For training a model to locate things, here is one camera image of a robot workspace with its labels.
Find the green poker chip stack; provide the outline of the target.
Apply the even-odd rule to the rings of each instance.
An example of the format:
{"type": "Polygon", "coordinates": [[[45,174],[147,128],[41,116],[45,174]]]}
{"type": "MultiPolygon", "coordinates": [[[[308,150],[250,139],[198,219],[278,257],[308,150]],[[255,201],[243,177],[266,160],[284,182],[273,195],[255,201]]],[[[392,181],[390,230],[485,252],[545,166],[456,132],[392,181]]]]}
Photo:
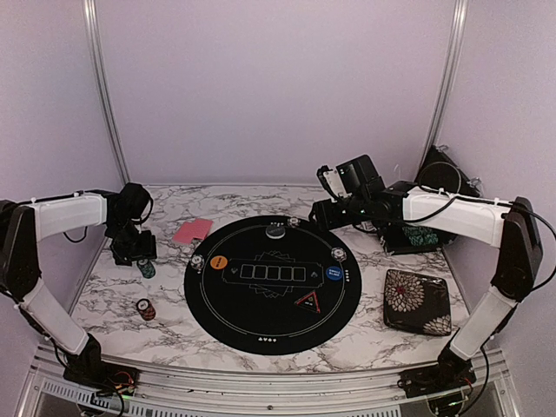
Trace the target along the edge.
{"type": "Polygon", "coordinates": [[[156,276],[156,269],[154,264],[149,259],[142,259],[136,262],[142,277],[145,279],[152,279],[156,276]]]}

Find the grey chip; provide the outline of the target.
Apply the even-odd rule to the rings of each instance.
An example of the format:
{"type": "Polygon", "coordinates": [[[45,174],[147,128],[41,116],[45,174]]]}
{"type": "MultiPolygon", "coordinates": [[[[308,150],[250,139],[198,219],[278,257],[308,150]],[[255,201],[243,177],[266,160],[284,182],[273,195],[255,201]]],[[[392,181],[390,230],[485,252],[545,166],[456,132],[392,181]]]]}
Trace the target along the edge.
{"type": "Polygon", "coordinates": [[[193,255],[189,263],[192,269],[201,271],[204,268],[205,260],[202,255],[193,255]]]}
{"type": "Polygon", "coordinates": [[[300,221],[300,219],[297,218],[297,217],[291,217],[291,218],[288,219],[288,225],[289,225],[290,227],[296,228],[296,227],[298,227],[300,224],[301,224],[301,221],[300,221]]]}
{"type": "Polygon", "coordinates": [[[343,262],[348,258],[344,248],[332,248],[331,256],[338,262],[343,262]]]}

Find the blue small blind button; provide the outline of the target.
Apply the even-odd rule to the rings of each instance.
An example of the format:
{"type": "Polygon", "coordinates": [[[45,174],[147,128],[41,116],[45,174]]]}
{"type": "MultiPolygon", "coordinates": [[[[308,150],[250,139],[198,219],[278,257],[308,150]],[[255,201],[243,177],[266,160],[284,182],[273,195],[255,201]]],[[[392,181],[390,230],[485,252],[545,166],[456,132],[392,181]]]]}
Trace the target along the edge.
{"type": "Polygon", "coordinates": [[[344,271],[343,271],[342,268],[329,267],[326,270],[326,277],[330,281],[343,281],[344,280],[344,271]]]}

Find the black dealer button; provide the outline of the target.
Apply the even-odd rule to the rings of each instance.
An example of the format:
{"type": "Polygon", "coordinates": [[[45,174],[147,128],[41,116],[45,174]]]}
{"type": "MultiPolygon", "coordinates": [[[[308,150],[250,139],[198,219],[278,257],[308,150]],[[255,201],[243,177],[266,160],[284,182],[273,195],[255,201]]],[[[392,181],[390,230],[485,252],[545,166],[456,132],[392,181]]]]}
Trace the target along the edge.
{"type": "Polygon", "coordinates": [[[266,227],[265,234],[269,239],[278,240],[285,236],[286,228],[281,224],[271,224],[266,227]]]}

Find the orange big blind button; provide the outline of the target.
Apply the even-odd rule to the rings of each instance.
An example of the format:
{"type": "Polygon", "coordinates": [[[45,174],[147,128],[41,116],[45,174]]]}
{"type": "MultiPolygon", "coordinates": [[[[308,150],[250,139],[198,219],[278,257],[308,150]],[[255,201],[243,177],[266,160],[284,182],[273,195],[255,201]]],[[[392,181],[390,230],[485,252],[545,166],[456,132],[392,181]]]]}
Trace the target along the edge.
{"type": "Polygon", "coordinates": [[[223,270],[228,266],[228,258],[224,255],[216,255],[211,258],[209,265],[214,270],[223,270]]]}

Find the red triangle all-in marker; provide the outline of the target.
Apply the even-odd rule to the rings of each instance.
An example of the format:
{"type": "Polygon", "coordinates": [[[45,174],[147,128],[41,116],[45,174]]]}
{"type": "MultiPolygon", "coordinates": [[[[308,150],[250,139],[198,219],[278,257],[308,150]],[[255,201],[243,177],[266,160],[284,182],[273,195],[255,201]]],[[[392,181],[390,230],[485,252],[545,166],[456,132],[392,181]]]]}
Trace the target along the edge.
{"type": "Polygon", "coordinates": [[[295,302],[295,306],[314,314],[321,313],[321,307],[315,290],[303,295],[295,302]]]}

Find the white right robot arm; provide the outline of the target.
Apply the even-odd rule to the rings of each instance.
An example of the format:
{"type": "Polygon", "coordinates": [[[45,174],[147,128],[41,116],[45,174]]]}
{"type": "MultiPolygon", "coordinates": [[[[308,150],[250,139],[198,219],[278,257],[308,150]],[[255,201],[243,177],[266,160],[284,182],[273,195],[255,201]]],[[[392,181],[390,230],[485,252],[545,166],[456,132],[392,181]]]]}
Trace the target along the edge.
{"type": "Polygon", "coordinates": [[[461,268],[467,272],[487,269],[484,292],[476,296],[469,318],[447,344],[447,357],[430,372],[437,388],[450,388],[464,374],[462,361],[471,359],[511,320],[521,302],[539,290],[541,217],[522,197],[508,201],[463,195],[427,186],[422,180],[387,185],[367,155],[333,168],[323,165],[316,176],[328,194],[313,207],[313,217],[324,229],[357,222],[432,228],[460,238],[461,261],[486,249],[490,261],[481,256],[461,268]]]}

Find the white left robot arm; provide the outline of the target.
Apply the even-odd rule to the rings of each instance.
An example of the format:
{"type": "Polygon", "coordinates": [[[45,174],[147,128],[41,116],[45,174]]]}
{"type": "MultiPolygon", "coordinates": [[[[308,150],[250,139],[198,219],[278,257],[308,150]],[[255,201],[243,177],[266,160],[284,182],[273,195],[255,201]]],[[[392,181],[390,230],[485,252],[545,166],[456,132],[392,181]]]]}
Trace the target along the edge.
{"type": "Polygon", "coordinates": [[[109,366],[83,354],[91,336],[48,287],[56,273],[78,271],[85,258],[62,237],[103,227],[115,264],[148,263],[156,258],[156,238],[143,224],[153,206],[149,192],[132,182],[119,192],[95,189],[1,203],[1,290],[65,352],[81,355],[75,370],[92,387],[109,380],[109,366]]]}

